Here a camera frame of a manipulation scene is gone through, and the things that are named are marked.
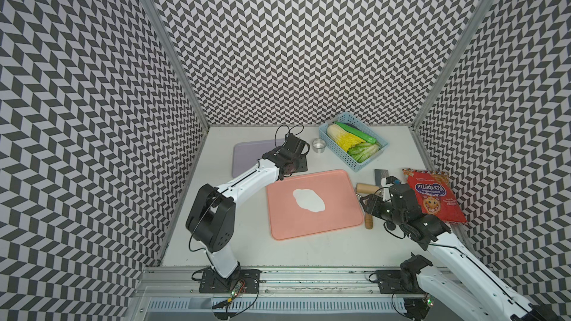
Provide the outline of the wooden rolling pin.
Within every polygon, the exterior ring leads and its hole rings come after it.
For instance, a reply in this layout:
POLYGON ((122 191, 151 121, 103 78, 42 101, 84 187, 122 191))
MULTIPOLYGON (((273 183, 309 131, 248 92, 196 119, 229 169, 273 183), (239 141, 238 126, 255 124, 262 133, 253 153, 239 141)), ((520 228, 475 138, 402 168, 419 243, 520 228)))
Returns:
MULTIPOLYGON (((377 187, 376 185, 371 185, 371 184, 358 183, 358 184, 356 184, 355 191, 356 191, 356 194, 359 196, 367 196, 369 194, 377 193, 379 191, 379 187, 377 187)), ((366 221, 364 219, 364 225, 365 225, 365 228, 367 230, 372 230, 373 229, 373 220, 366 221)))

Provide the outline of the white dough piece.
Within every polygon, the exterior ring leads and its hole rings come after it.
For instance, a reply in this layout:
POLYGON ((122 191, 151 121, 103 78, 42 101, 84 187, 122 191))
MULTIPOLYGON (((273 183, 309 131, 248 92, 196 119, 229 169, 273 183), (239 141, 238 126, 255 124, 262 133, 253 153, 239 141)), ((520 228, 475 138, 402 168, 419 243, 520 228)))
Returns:
POLYGON ((309 212, 319 213, 326 209, 324 200, 314 191, 310 189, 297 189, 293 192, 297 205, 309 212))

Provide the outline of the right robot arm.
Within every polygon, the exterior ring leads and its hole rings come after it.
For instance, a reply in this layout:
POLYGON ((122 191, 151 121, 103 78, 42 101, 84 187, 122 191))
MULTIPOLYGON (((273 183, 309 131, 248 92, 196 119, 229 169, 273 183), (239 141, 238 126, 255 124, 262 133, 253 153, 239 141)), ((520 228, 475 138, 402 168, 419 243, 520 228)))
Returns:
POLYGON ((401 263, 399 291, 430 294, 463 320, 559 320, 548 305, 534 305, 491 272, 435 215, 422 212, 415 192, 390 178, 383 187, 358 184, 364 213, 399 228, 455 275, 447 278, 431 260, 413 255, 401 263))

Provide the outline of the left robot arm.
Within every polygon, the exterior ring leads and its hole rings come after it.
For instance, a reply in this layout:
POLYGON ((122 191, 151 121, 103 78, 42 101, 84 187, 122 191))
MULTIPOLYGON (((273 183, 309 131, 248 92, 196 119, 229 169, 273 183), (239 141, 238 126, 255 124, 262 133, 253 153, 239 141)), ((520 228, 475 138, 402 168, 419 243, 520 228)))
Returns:
POLYGON ((239 273, 240 264, 230 247, 238 207, 268 185, 305 172, 308 153, 309 144, 288 133, 281 145, 264 153, 241 175, 215 187, 205 184, 199 188, 185 227, 219 278, 232 280, 239 273))

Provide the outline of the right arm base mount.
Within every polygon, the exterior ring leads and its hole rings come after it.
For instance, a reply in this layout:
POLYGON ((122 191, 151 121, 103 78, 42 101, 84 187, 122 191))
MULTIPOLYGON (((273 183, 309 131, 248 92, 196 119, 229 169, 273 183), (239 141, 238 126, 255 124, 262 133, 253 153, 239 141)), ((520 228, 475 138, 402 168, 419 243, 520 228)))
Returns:
POLYGON ((381 294, 422 294, 417 277, 423 269, 433 266, 429 259, 412 254, 400 264, 400 269, 375 270, 368 281, 376 284, 381 294))

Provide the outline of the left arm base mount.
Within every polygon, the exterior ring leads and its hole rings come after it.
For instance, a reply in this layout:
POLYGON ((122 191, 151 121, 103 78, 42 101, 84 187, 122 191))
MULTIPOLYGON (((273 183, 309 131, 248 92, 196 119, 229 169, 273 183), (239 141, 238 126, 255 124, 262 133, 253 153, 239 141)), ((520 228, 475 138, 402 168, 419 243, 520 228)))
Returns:
POLYGON ((199 293, 230 294, 238 282, 243 282, 243 294, 257 294, 260 290, 260 276, 261 270, 259 269, 241 269, 238 267, 228 278, 223 278, 211 267, 208 267, 202 272, 199 281, 199 293))

